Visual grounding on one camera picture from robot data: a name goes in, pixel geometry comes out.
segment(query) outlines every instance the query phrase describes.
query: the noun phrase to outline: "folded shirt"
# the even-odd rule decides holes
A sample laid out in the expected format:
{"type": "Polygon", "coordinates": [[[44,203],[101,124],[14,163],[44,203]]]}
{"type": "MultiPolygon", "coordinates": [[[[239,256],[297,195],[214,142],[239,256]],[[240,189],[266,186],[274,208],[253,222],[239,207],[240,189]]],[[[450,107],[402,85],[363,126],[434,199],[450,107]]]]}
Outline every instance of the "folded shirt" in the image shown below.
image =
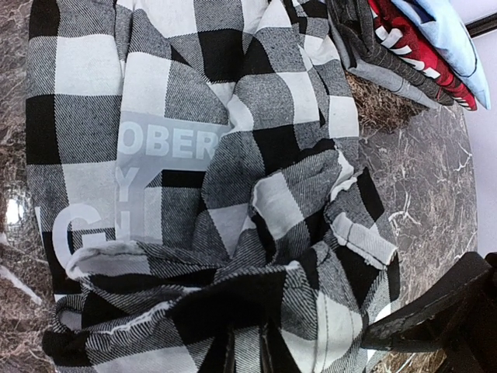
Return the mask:
{"type": "Polygon", "coordinates": [[[449,65],[428,44],[425,37],[390,0],[368,0],[374,20],[374,32],[381,45],[435,80],[456,102],[476,110],[474,96],[456,78],[449,65]]]}
{"type": "Polygon", "coordinates": [[[331,22],[365,62],[392,70],[438,103],[454,103],[432,79],[415,70],[376,41],[373,16],[367,0],[334,0],[328,1],[327,5],[331,22]]]}
{"type": "Polygon", "coordinates": [[[469,88],[490,110],[490,91],[476,47],[449,0],[391,0],[419,29],[469,88]]]}
{"type": "Polygon", "coordinates": [[[399,263],[325,5],[164,9],[33,1],[45,352],[63,373],[371,369],[399,263]]]}
{"type": "Polygon", "coordinates": [[[364,62],[359,53],[351,45],[344,42],[333,22],[330,22],[330,30],[342,65],[348,72],[430,109],[440,107],[438,103],[428,98],[427,95],[392,70],[364,62]]]}

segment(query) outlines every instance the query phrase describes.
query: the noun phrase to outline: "marble table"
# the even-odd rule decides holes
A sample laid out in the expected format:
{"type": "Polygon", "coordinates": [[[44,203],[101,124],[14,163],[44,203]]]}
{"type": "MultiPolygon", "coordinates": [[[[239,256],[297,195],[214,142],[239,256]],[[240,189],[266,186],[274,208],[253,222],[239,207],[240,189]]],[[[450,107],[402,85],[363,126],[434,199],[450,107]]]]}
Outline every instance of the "marble table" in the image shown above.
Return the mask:
{"type": "MultiPolygon", "coordinates": [[[[0,2],[0,373],[53,372],[40,348],[53,296],[26,189],[24,78],[30,0],[0,2]]],[[[402,302],[475,250],[476,196],[462,109],[424,110],[349,76],[361,157],[390,211],[402,302]]],[[[443,354],[391,354],[377,372],[435,371],[443,354]]]]}

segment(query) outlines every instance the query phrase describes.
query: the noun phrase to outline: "folded clothing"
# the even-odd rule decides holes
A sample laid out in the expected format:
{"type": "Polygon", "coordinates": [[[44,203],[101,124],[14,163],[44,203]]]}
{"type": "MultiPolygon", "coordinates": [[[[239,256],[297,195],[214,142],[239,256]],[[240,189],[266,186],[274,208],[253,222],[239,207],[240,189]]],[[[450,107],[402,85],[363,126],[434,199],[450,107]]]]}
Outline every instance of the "folded clothing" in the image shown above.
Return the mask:
{"type": "Polygon", "coordinates": [[[440,53],[484,108],[490,90],[476,47],[450,0],[391,0],[440,53]]]}
{"type": "Polygon", "coordinates": [[[351,44],[365,62],[392,70],[438,103],[454,103],[432,79],[376,41],[373,16],[367,0],[333,0],[327,1],[327,5],[330,22],[335,24],[344,41],[351,44]]]}
{"type": "Polygon", "coordinates": [[[390,0],[368,0],[374,32],[381,45],[390,49],[416,70],[435,80],[462,107],[476,110],[476,100],[449,65],[429,45],[425,37],[390,0]]]}
{"type": "Polygon", "coordinates": [[[347,45],[343,41],[333,22],[330,23],[330,30],[333,42],[342,60],[342,65],[348,72],[430,109],[437,109],[440,106],[392,70],[363,61],[354,47],[347,45]]]}
{"type": "Polygon", "coordinates": [[[328,32],[318,0],[33,2],[26,154],[58,371],[382,356],[360,341],[398,307],[399,262],[328,32]]]}

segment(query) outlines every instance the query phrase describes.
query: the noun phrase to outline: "light blue shirt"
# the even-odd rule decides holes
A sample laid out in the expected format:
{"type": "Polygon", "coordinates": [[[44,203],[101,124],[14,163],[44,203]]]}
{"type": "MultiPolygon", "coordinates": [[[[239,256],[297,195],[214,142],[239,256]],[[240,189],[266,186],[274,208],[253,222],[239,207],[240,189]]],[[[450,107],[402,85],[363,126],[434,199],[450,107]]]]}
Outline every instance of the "light blue shirt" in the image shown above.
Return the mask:
{"type": "Polygon", "coordinates": [[[490,110],[478,52],[450,0],[391,0],[421,31],[476,99],[490,110]]]}

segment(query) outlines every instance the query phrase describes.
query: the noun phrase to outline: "flannel shirt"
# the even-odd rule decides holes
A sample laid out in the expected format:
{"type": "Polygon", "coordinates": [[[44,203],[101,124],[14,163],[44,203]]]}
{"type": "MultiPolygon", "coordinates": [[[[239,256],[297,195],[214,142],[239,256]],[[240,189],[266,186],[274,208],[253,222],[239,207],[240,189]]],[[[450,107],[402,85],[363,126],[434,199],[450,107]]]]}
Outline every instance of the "flannel shirt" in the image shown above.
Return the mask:
{"type": "Polygon", "coordinates": [[[343,41],[353,47],[363,61],[392,70],[442,105],[454,103],[432,79],[415,70],[376,41],[373,16],[367,0],[330,0],[326,4],[330,22],[335,25],[343,41]]]}
{"type": "Polygon", "coordinates": [[[434,79],[463,108],[476,110],[474,96],[395,5],[390,0],[368,1],[373,14],[374,32],[381,45],[434,79]]]}
{"type": "Polygon", "coordinates": [[[35,0],[26,157],[60,372],[362,372],[398,307],[317,0],[35,0]]]}

